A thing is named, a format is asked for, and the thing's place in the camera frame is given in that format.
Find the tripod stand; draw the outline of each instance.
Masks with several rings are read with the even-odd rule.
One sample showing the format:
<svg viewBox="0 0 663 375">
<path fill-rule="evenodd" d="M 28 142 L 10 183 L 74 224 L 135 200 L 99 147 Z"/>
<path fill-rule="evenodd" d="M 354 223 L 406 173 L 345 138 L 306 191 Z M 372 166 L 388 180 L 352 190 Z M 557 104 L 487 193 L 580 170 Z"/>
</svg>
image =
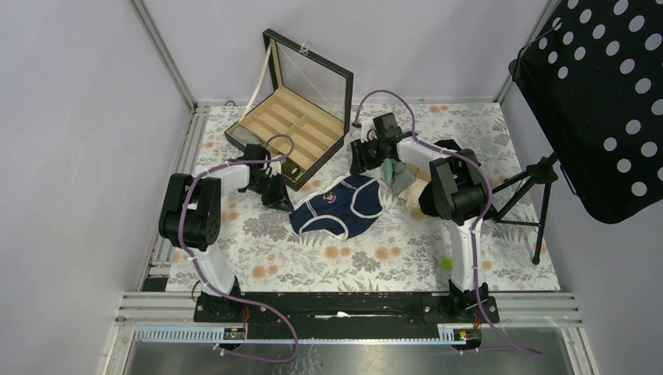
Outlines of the tripod stand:
<svg viewBox="0 0 663 375">
<path fill-rule="evenodd" d="M 504 207 L 501 210 L 492 211 L 492 215 L 489 215 L 493 219 L 494 223 L 503 223 L 503 224 L 515 224 L 515 225 L 527 225 L 530 227 L 538 227 L 539 231 L 536 234 L 536 247 L 534 250 L 534 257 L 532 258 L 532 263 L 539 264 L 541 261 L 541 245 L 543 244 L 543 231 L 546 228 L 546 216 L 548 214 L 548 203 L 550 201 L 550 188 L 554 181 L 558 179 L 557 173 L 553 168 L 554 164 L 557 162 L 557 155 L 553 152 L 550 156 L 543 157 L 537 164 L 527 166 L 524 171 L 513 176 L 512 178 L 504 181 L 498 187 L 493 189 L 493 194 L 496 194 L 511 185 L 520 182 L 527 178 L 528 180 L 514 193 L 514 196 L 509 199 Z M 541 204 L 541 219 L 538 223 L 530 223 L 527 221 L 513 221 L 513 220 L 503 220 L 504 215 L 506 215 L 518 201 L 521 200 L 525 194 L 536 184 L 543 184 L 543 202 Z"/>
</svg>

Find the metal clasp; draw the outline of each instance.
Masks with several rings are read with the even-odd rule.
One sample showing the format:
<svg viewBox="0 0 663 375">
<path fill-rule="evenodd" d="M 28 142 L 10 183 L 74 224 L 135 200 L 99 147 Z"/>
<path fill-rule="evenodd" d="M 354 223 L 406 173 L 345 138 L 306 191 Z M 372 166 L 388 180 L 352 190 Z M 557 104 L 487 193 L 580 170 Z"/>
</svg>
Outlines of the metal clasp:
<svg viewBox="0 0 663 375">
<path fill-rule="evenodd" d="M 306 56 L 309 54 L 309 48 L 312 45 L 310 41 L 305 41 L 302 43 L 302 46 L 299 48 L 299 53 Z"/>
</svg>

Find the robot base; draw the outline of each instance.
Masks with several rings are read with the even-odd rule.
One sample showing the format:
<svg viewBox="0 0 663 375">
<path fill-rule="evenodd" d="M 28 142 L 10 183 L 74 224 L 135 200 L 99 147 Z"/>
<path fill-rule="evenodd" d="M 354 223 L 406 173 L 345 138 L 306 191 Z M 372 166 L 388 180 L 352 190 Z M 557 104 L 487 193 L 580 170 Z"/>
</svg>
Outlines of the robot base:
<svg viewBox="0 0 663 375">
<path fill-rule="evenodd" d="M 467 331 L 479 314 L 476 304 L 462 311 L 458 300 L 447 293 L 370 292 L 370 293 L 241 293 L 234 287 L 231 295 L 266 303 L 288 317 L 301 339 L 438 339 L 439 326 L 454 325 Z M 290 340 L 286 325 L 269 310 L 254 305 L 249 308 L 248 339 Z M 484 300 L 486 312 L 500 321 L 495 298 Z M 242 304 L 202 293 L 196 303 L 195 322 L 242 323 Z M 480 343 L 469 337 L 471 349 Z"/>
</svg>

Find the gray wall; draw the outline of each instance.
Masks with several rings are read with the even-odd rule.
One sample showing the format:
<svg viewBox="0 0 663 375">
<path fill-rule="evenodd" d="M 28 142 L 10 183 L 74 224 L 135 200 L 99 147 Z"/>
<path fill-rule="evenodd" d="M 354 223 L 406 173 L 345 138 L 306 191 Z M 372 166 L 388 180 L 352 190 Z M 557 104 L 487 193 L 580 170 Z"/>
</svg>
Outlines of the gray wall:
<svg viewBox="0 0 663 375">
<path fill-rule="evenodd" d="M 124 0 L 0 1 L 0 373 L 94 373 L 187 111 Z"/>
<path fill-rule="evenodd" d="M 502 110 L 523 166 L 552 151 L 516 87 Z M 562 287 L 578 301 L 601 374 L 661 373 L 663 202 L 603 224 L 558 174 L 545 238 Z M 543 189 L 532 190 L 535 202 L 542 196 Z"/>
<path fill-rule="evenodd" d="M 246 101 L 267 28 L 355 73 L 354 95 L 492 99 L 546 0 L 146 0 L 199 100 Z"/>
</svg>

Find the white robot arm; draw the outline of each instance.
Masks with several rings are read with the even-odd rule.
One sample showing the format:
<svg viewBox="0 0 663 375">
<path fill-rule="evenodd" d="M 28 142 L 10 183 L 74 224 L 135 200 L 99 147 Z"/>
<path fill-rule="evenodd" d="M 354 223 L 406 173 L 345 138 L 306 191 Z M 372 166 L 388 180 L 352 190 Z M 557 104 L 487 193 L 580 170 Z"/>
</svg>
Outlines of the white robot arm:
<svg viewBox="0 0 663 375">
<path fill-rule="evenodd" d="M 420 170 L 427 171 L 430 176 L 432 176 L 430 162 L 440 158 L 450 157 L 418 144 L 412 137 L 399 142 L 397 150 L 401 162 L 412 164 Z M 457 163 L 457 160 L 450 160 L 450 162 Z M 451 256 L 453 259 L 451 282 L 461 291 L 473 291 L 475 289 L 473 276 L 474 270 L 472 269 L 474 263 L 471 253 L 473 249 L 470 230 L 479 213 L 480 212 L 477 212 L 474 216 L 464 219 L 462 224 L 453 220 L 446 221 L 446 225 L 449 229 L 449 236 L 451 236 Z M 477 238 L 481 237 L 481 224 L 482 222 L 480 221 L 476 227 Z M 474 250 L 477 252 L 477 259 L 481 258 L 480 247 L 480 243 L 477 243 L 477 248 Z M 477 283 L 478 285 L 481 285 L 486 279 L 483 272 L 479 272 L 478 275 L 479 280 L 477 280 Z"/>
<path fill-rule="evenodd" d="M 269 152 L 260 145 L 247 145 L 244 160 L 270 159 Z M 185 244 L 197 259 L 197 270 L 206 275 L 209 284 L 228 294 L 235 283 L 235 275 L 228 268 L 225 254 L 219 249 L 221 199 L 233 191 L 255 191 L 261 195 L 263 205 L 272 209 L 291 212 L 292 203 L 281 175 L 281 164 L 233 165 L 208 174 L 195 186 L 192 201 L 186 208 L 183 199 L 192 184 L 193 177 L 175 173 L 170 177 L 163 209 L 159 218 L 159 234 L 180 247 L 179 221 L 186 209 L 183 228 Z M 218 295 L 204 283 L 207 294 Z"/>
<path fill-rule="evenodd" d="M 472 247 L 471 226 L 486 204 L 488 187 L 484 186 L 478 172 L 464 162 L 418 144 L 411 135 L 411 132 L 401 131 L 392 113 L 362 123 L 360 140 L 351 144 L 353 165 L 350 170 L 362 173 L 391 158 L 428 172 L 432 178 L 435 209 L 449 227 L 453 258 L 451 284 L 460 293 L 473 291 L 476 286 L 472 252 L 476 251 L 480 259 L 481 250 L 479 244 Z M 459 152 L 476 161 L 471 150 L 448 151 Z M 481 221 L 476 232 L 479 238 Z M 478 274 L 477 285 L 481 287 L 485 278 L 483 273 Z"/>
</svg>

